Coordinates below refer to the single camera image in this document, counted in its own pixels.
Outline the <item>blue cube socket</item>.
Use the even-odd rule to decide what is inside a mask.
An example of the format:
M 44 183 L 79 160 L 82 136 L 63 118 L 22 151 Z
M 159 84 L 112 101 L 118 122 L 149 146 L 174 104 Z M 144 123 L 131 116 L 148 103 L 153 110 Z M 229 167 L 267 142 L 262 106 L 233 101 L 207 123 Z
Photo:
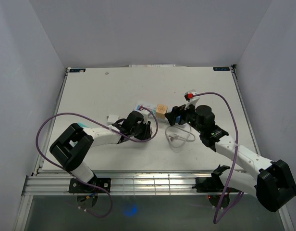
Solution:
M 175 119 L 175 123 L 176 123 L 176 124 L 179 124 L 179 123 L 180 123 L 180 118 L 181 118 L 181 117 L 178 116 L 178 117 Z

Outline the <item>beige cube socket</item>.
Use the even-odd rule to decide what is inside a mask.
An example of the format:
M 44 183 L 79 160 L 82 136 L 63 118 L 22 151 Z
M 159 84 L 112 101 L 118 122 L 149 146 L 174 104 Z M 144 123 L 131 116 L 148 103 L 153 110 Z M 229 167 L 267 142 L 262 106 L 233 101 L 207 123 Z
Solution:
M 165 114 L 168 111 L 168 106 L 164 104 L 158 104 L 156 107 L 155 115 L 157 118 L 165 119 Z

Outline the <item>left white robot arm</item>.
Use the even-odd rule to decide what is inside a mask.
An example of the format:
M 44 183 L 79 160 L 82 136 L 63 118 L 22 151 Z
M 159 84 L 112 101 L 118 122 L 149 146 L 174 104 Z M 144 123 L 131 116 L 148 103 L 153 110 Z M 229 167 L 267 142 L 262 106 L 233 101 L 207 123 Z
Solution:
M 132 111 L 127 118 L 119 119 L 107 128 L 88 128 L 71 124 L 50 146 L 49 151 L 62 168 L 80 180 L 85 192 L 96 187 L 96 175 L 84 162 L 90 148 L 105 144 L 120 144 L 130 139 L 136 142 L 152 138 L 151 122 L 147 115 Z

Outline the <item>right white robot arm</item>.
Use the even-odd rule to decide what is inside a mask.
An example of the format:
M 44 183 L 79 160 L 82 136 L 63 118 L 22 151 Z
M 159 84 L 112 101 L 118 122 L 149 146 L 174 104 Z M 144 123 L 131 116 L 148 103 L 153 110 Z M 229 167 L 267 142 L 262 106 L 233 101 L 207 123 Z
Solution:
M 271 212 L 276 212 L 296 196 L 296 183 L 289 165 L 283 160 L 269 160 L 238 145 L 227 131 L 216 125 L 209 106 L 175 106 L 165 117 L 171 126 L 188 124 L 200 133 L 200 140 L 206 147 L 229 158 L 245 171 L 231 171 L 229 166 L 219 165 L 210 177 L 196 183 L 194 188 L 197 191 L 220 192 L 226 187 L 234 188 L 256 197 Z

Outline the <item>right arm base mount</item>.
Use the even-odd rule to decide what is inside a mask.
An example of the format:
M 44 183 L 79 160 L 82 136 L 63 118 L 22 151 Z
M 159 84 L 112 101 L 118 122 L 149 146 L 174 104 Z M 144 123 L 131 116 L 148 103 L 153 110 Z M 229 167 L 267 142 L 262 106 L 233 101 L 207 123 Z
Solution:
M 208 200 L 212 206 L 217 207 L 221 193 L 223 191 L 222 183 L 216 183 L 212 177 L 198 177 L 195 178 L 195 184 L 192 189 L 196 190 L 197 193 L 208 193 Z M 221 203 L 221 209 L 229 206 L 230 203 L 230 193 L 239 192 L 234 188 L 227 188 L 223 201 Z

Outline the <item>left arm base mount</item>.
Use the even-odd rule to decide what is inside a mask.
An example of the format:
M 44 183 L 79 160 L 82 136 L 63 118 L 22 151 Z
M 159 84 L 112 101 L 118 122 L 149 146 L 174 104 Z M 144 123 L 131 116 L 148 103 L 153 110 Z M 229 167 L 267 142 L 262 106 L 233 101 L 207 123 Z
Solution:
M 69 183 L 68 193 L 77 194 L 77 204 L 84 209 L 94 207 L 100 193 L 110 192 L 111 178 L 95 178 L 88 183 L 82 183 L 72 178 Z

